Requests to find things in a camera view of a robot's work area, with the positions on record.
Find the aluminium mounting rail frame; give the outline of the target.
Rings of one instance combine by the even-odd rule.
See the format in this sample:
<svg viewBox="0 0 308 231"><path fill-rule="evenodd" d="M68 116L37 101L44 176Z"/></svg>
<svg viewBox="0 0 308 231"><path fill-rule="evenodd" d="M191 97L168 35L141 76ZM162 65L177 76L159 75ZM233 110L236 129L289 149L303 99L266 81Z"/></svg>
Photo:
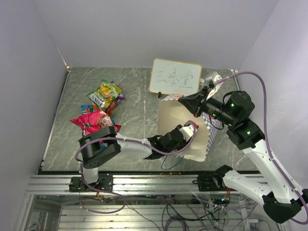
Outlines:
<svg viewBox="0 0 308 231"><path fill-rule="evenodd" d="M212 172L107 173L111 192L69 192L77 172L30 178L18 231L288 231L248 196L200 192L192 181Z"/></svg>

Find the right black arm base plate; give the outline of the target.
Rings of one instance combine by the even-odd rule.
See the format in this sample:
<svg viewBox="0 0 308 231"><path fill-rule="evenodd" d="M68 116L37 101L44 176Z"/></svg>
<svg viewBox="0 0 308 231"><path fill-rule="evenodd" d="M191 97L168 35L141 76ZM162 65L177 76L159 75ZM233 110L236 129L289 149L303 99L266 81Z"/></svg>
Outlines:
<svg viewBox="0 0 308 231"><path fill-rule="evenodd" d="M192 181L192 183L198 186L198 190L200 192L227 190L227 187L224 184L222 177L217 175L199 175L196 180Z"/></svg>

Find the yellow green snack packet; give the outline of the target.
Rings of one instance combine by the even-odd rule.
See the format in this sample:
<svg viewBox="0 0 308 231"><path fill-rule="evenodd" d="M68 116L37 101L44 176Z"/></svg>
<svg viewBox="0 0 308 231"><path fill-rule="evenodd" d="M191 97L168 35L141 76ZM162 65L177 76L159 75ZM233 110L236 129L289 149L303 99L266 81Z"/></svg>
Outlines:
<svg viewBox="0 0 308 231"><path fill-rule="evenodd" d="M106 110L121 93L121 88L114 82L102 79L100 86L87 96L99 109Z"/></svg>

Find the red snack packet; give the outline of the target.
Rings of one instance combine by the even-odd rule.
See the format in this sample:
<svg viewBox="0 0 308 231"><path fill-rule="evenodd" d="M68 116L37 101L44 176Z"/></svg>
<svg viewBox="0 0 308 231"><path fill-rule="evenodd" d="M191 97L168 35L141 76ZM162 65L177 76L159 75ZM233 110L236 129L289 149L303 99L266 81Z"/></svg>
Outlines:
<svg viewBox="0 0 308 231"><path fill-rule="evenodd" d="M70 121L81 128L83 137L105 127L113 127L116 132L119 132L121 129L121 125L116 124L110 116L102 110L80 115L78 118L71 119Z"/></svg>

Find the orange snack packet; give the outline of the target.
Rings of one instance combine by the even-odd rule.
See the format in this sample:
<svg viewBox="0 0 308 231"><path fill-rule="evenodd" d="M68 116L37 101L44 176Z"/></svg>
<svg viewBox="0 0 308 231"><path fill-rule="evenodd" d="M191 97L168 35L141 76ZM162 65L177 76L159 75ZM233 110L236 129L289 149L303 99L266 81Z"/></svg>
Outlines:
<svg viewBox="0 0 308 231"><path fill-rule="evenodd" d="M96 104L92 103L92 108L93 111L97 111L97 110L103 110L104 112L106 112L109 116L111 115L111 113L113 112L114 108L116 107L116 103L111 103L107 108L105 109L101 109L100 107L98 107Z"/></svg>

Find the brown m&m packet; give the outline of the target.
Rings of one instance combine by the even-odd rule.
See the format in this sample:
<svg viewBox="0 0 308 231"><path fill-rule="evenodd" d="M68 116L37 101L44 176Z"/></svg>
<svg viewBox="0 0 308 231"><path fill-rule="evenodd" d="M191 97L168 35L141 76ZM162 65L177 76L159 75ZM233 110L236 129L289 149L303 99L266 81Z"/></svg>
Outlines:
<svg viewBox="0 0 308 231"><path fill-rule="evenodd" d="M88 105L82 105L81 106L81 114L82 115L86 115L86 114L90 114L93 112L93 107L91 104Z"/></svg>

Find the purple snack packet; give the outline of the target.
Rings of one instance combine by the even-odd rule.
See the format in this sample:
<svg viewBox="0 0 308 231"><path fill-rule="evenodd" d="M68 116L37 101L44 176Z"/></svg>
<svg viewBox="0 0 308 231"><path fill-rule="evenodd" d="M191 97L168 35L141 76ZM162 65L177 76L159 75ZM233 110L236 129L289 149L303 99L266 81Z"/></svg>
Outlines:
<svg viewBox="0 0 308 231"><path fill-rule="evenodd" d="M125 98L125 96L123 95L123 93L120 93L120 94L118 95L118 97L117 97L116 99L114 99L110 105L111 105L111 106L116 106L120 101L125 100L125 99L126 99L126 98Z"/></svg>

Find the small whiteboard on stand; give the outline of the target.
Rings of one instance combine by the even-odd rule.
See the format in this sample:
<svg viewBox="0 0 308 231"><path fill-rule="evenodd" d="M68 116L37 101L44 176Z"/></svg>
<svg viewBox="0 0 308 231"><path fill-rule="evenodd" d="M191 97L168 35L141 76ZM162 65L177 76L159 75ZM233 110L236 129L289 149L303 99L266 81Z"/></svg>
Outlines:
<svg viewBox="0 0 308 231"><path fill-rule="evenodd" d="M155 58L151 70L149 91L170 95L191 95L199 91L202 66L200 64Z"/></svg>

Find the blue checkered paper bag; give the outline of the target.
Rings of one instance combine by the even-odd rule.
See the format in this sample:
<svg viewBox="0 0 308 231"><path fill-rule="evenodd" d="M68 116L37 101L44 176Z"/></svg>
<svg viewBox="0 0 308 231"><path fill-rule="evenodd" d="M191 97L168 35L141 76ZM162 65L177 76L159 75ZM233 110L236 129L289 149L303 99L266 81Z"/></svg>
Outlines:
<svg viewBox="0 0 308 231"><path fill-rule="evenodd" d="M166 160L171 158L166 156L162 162L163 170L171 170L178 166L184 159L195 162L205 161L211 145L215 139L217 131L222 128L222 123L213 119L205 113L200 117L194 117L178 99L182 94L170 94L161 100L158 107L158 129L159 135L166 135L168 132L175 130L183 136L184 144L178 148L183 149L190 141L192 135L194 140L183 152L176 154L179 160L170 167L166 167Z"/></svg>

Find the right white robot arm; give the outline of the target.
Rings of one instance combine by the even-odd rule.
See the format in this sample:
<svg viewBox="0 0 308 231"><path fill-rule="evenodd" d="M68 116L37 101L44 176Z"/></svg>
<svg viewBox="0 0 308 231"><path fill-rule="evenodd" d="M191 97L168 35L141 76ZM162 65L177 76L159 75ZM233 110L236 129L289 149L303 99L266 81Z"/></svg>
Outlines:
<svg viewBox="0 0 308 231"><path fill-rule="evenodd" d="M216 170L212 185L221 191L226 187L250 197L263 206L265 213L275 222L284 223L307 208L308 191L296 183L267 146L265 134L250 118L255 105L245 91L228 93L226 103L207 98L202 92L179 98L195 117L202 113L227 126L227 135L235 146L255 164L267 185L238 173L223 165Z"/></svg>

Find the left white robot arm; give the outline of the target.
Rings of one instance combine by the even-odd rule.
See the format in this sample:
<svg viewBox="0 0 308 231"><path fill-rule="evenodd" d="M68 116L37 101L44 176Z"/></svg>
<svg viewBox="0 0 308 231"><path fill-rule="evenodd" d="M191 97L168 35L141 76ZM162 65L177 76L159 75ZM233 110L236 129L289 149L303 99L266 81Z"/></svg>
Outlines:
<svg viewBox="0 0 308 231"><path fill-rule="evenodd" d="M80 163L81 185L87 191L98 186L98 168L119 154L124 157L156 160L163 156L175 155L186 150L195 136L192 124L177 125L165 135L135 139L117 133L108 126L79 139L80 148L75 159Z"/></svg>

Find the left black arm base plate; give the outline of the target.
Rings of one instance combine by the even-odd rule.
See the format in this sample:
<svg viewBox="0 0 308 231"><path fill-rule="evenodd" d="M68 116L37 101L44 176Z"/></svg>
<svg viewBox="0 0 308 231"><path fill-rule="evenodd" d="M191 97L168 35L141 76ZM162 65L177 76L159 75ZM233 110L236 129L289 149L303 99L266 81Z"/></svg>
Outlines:
<svg viewBox="0 0 308 231"><path fill-rule="evenodd" d="M104 190L111 192L113 189L113 177L109 174L98 174L98 180L95 183L90 183L90 186L97 190ZM81 177L72 177L69 183L69 192L72 193L83 193L93 192L86 184L84 184Z"/></svg>

